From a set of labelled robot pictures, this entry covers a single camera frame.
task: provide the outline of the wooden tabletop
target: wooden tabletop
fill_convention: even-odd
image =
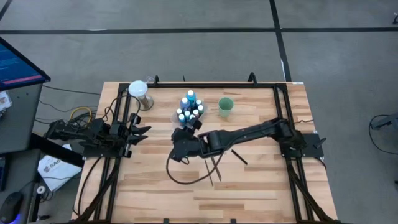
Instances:
[[[104,84],[97,117],[102,117],[105,107],[116,97],[118,86],[118,82]],[[312,114],[304,85],[287,83],[287,88],[294,121],[311,120]],[[197,98],[203,100],[208,107],[203,117],[203,126],[198,133],[215,129],[232,131],[277,116],[274,94],[268,88],[193,90]],[[232,218],[236,218],[238,223],[295,222],[285,160],[280,155],[279,145],[271,138],[233,146],[248,165],[245,166],[230,151],[226,152],[218,166],[222,181],[218,180],[214,172],[211,175],[213,187],[209,178],[192,185],[178,185],[169,179],[165,163],[172,149],[170,136],[176,127],[170,118],[187,91],[187,88],[148,90],[147,94],[153,97],[155,103],[149,111],[139,112],[142,117],[140,126],[152,126],[152,129],[146,133],[146,140],[131,148],[132,157],[122,159],[112,222],[160,223],[163,218],[182,223],[229,223]],[[226,119],[218,116],[217,102],[223,96],[234,100],[233,111]],[[136,104],[132,102],[130,112],[135,110]],[[315,127],[312,122],[298,123],[296,129],[303,133],[312,133]],[[89,159],[85,162],[78,196],[83,180],[95,160]],[[84,189],[82,211],[98,192],[103,161],[104,159],[94,168]],[[337,218],[325,168],[313,158],[303,158],[303,163],[310,193],[326,214]],[[207,164],[209,169],[213,168],[211,160],[208,159]],[[207,174],[207,169],[203,159],[193,158],[189,165],[170,161],[170,172],[178,180],[190,181]],[[102,218],[106,213],[107,195],[103,202]],[[306,218],[300,193],[299,198],[303,218]]]

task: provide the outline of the computer monitor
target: computer monitor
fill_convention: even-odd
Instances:
[[[0,37],[0,91],[50,80],[44,71]]]

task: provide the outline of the bottle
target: bottle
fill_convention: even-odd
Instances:
[[[180,114],[182,114],[181,108],[177,109],[177,117],[180,116]]]
[[[181,125],[184,125],[185,124],[185,116],[184,116],[184,114],[180,114],[178,116],[178,120],[180,121]]]
[[[199,111],[198,110],[193,110],[192,114],[196,117],[199,118]]]
[[[191,112],[186,111],[186,112],[184,112],[184,115],[185,115],[185,119],[186,119],[187,121],[189,121],[189,116],[191,115]]]
[[[191,104],[186,97],[181,99],[180,106],[181,106],[182,111],[190,111],[191,110]]]
[[[197,100],[196,102],[195,102],[195,107],[197,108],[199,105],[201,105],[201,100]]]
[[[200,114],[200,115],[202,115],[203,112],[205,112],[205,109],[204,109],[203,105],[199,105],[199,106],[198,106],[198,111],[199,111],[199,114]]]
[[[189,100],[191,107],[194,107],[195,101],[197,100],[197,95],[192,90],[189,90],[187,93],[187,99]]]

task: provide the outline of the paper cup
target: paper cup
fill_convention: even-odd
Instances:
[[[234,107],[234,101],[228,97],[222,97],[218,102],[218,111],[220,116],[226,118]]]

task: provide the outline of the computer mouse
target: computer mouse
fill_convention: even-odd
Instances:
[[[20,192],[14,192],[8,195],[0,208],[0,221],[3,223],[13,222],[19,213],[24,195]]]

